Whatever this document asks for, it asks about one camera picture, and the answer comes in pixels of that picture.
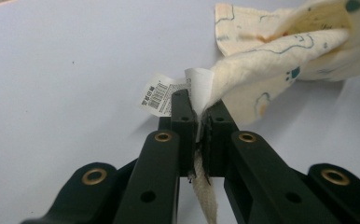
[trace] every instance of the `teal dot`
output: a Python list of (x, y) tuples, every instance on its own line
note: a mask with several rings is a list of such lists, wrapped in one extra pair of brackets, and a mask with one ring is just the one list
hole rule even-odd
[(360, 9), (360, 0), (349, 0), (346, 3), (346, 11), (348, 12), (355, 12)]
[(294, 69), (293, 71), (291, 71), (291, 78), (296, 78), (300, 72), (301, 72), (301, 69), (299, 67)]

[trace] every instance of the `barcode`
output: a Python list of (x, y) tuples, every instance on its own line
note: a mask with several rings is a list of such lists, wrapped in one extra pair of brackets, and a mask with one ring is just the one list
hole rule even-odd
[(148, 105), (158, 109), (160, 102), (162, 101), (163, 96), (165, 95), (165, 92), (168, 90), (168, 87), (165, 85), (162, 85), (159, 83), (154, 90), (153, 95), (150, 98), (150, 101), (148, 102)]

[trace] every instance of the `white table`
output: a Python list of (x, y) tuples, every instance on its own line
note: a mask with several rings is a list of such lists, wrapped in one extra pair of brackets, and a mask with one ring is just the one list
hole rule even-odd
[[(158, 118), (136, 107), (156, 72), (210, 68), (219, 1), (19, 0), (0, 6), (0, 224), (41, 217), (81, 166), (137, 158)], [(230, 1), (274, 10), (301, 2)], [(320, 162), (360, 177), (360, 77), (299, 82), (244, 130), (293, 168)], [(236, 223), (215, 179), (219, 223)], [(178, 223), (204, 223), (185, 179)]]

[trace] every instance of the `paw print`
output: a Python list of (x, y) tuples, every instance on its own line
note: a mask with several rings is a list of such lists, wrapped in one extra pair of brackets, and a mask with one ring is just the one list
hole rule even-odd
[(296, 80), (296, 77), (299, 75), (300, 72), (301, 70), (299, 67), (292, 70), (291, 72), (287, 72), (285, 80), (288, 81), (290, 84), (293, 84), (294, 80)]

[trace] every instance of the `cloth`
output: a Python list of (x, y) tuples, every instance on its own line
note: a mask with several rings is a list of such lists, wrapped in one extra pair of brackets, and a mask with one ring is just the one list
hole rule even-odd
[[(259, 119), (297, 79), (360, 75), (360, 0), (314, 0), (274, 12), (218, 4), (215, 37), (225, 58), (210, 69), (210, 97), (199, 107), (223, 99), (237, 122)], [(193, 181), (194, 190), (208, 222), (216, 223), (213, 186), (201, 166), (196, 170), (203, 175)]]

